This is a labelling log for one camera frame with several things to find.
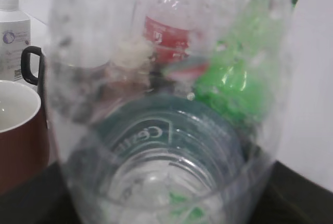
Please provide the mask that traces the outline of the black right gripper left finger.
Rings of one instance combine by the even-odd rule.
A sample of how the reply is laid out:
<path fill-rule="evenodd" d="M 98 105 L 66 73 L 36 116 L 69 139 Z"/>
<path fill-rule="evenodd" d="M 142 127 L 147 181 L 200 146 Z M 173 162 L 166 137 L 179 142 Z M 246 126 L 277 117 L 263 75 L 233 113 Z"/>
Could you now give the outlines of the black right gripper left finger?
<path fill-rule="evenodd" d="M 57 162 L 1 195 L 1 223 L 78 223 Z"/>

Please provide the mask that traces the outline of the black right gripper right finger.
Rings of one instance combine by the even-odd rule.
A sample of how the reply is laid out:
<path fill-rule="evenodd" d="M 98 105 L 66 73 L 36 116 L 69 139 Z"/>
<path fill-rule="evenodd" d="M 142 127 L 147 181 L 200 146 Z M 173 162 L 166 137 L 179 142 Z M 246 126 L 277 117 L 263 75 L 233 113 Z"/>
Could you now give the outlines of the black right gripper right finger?
<path fill-rule="evenodd" d="M 256 223 L 332 223 L 332 192 L 276 162 Z"/>

